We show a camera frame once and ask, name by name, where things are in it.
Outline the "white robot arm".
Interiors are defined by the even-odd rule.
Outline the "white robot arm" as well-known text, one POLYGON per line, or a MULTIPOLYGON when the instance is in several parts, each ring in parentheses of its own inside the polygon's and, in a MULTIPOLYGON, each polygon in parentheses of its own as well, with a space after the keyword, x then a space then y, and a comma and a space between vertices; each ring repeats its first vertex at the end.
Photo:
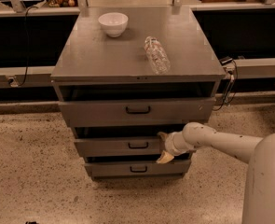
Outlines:
POLYGON ((182 131, 159 132, 161 156, 168 163, 176 156, 212 147, 248 164, 242 224, 275 224, 275 133, 266 137, 221 133, 189 122, 182 131))

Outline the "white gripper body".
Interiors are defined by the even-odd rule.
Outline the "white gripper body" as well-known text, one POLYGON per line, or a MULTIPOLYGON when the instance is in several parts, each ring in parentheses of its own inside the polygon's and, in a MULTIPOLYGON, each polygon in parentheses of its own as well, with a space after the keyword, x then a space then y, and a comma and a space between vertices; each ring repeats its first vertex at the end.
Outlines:
POLYGON ((186 142, 182 133, 168 133, 165 138, 165 149, 173 156, 179 156, 186 153, 186 142))

